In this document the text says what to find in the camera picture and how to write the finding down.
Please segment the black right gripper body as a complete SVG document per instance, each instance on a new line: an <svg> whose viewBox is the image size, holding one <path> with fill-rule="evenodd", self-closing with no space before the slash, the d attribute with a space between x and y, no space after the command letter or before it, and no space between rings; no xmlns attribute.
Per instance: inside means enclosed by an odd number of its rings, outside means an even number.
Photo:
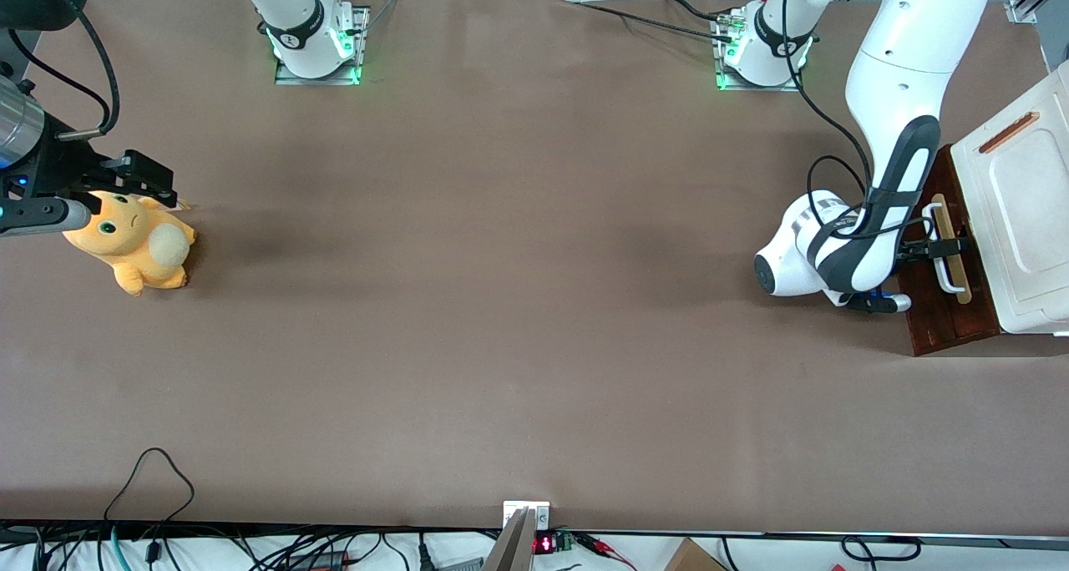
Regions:
<svg viewBox="0 0 1069 571"><path fill-rule="evenodd" d="M3 120L3 198L22 200L65 197L109 186L97 154L86 141L63 142L57 134L69 126L52 114L24 119L14 125Z"/></svg>

